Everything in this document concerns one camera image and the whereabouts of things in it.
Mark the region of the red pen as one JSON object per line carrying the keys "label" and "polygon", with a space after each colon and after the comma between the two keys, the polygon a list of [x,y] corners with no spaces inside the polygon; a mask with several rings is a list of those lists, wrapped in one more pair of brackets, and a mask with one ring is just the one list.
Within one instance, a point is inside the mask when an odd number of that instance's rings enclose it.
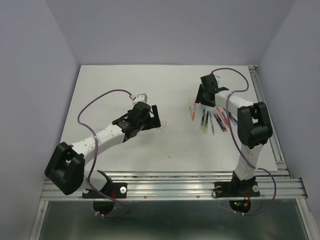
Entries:
{"label": "red pen", "polygon": [[197,106],[197,103],[196,101],[194,101],[193,108],[192,108],[192,121],[194,121],[196,118],[196,106]]}
{"label": "red pen", "polygon": [[228,125],[228,120],[227,120],[226,115],[224,114],[224,112],[218,106],[216,106],[216,109],[217,109],[218,113],[221,115],[224,124]]}

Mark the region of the blue green pen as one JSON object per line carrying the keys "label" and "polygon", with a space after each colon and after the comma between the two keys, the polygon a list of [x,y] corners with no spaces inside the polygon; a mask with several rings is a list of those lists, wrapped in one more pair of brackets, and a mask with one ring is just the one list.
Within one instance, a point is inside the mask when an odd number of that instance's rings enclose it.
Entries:
{"label": "blue green pen", "polygon": [[210,119],[210,127],[211,127],[211,132],[214,135],[215,134],[215,128],[214,128],[214,121],[213,121],[213,116],[211,113],[209,113],[209,119]]}

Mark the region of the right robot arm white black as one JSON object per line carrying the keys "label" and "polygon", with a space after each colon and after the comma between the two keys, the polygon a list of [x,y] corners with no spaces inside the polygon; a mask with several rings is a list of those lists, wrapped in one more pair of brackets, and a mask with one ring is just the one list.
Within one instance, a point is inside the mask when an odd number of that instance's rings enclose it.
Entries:
{"label": "right robot arm white black", "polygon": [[241,145],[239,159],[232,173],[231,181],[215,182],[215,198],[243,197],[250,193],[260,195],[256,182],[256,169],[259,155],[273,135],[267,105],[264,102],[252,102],[235,95],[226,87],[220,87],[213,74],[200,78],[201,84],[196,96],[196,103],[208,107],[223,107],[227,115],[237,119],[237,136]]}

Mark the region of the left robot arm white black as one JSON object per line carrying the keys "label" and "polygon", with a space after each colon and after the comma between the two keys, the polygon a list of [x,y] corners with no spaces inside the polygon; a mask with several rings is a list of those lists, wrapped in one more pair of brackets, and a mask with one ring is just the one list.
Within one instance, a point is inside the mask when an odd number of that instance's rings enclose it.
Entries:
{"label": "left robot arm white black", "polygon": [[125,115],[93,136],[72,144],[59,143],[44,174],[65,195],[84,187],[93,189],[100,197],[106,197],[111,193],[111,179],[102,171],[86,170],[85,166],[95,164],[99,154],[128,141],[138,132],[160,126],[157,106],[139,101]]}

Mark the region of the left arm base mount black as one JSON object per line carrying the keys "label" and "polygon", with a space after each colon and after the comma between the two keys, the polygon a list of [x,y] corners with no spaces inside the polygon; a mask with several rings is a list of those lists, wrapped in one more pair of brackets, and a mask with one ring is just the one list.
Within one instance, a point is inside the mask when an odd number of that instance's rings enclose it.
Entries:
{"label": "left arm base mount black", "polygon": [[94,171],[89,189],[83,189],[82,198],[93,200],[96,216],[102,218],[122,217],[131,211],[131,207],[122,201],[127,197],[126,182],[113,182],[103,171]]}

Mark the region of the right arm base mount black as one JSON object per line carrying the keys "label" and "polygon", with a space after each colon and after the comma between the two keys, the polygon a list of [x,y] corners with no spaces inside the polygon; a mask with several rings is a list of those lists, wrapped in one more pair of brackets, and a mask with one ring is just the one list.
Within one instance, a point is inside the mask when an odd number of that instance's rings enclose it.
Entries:
{"label": "right arm base mount black", "polygon": [[233,172],[230,181],[216,181],[213,185],[212,197],[230,198],[229,205],[236,213],[247,214],[251,209],[251,198],[260,196],[255,176],[248,180],[240,180]]}

